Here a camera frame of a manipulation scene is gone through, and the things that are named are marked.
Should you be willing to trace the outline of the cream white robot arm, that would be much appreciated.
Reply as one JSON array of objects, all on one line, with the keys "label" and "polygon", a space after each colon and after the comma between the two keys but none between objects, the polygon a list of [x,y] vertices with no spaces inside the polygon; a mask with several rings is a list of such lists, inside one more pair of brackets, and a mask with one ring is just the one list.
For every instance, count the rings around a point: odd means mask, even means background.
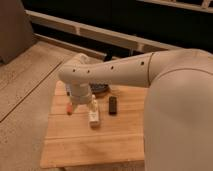
[{"label": "cream white robot arm", "polygon": [[59,78],[76,105],[91,101],[91,83],[146,87],[145,171],[213,171],[212,53],[177,49],[96,64],[80,53]]}]

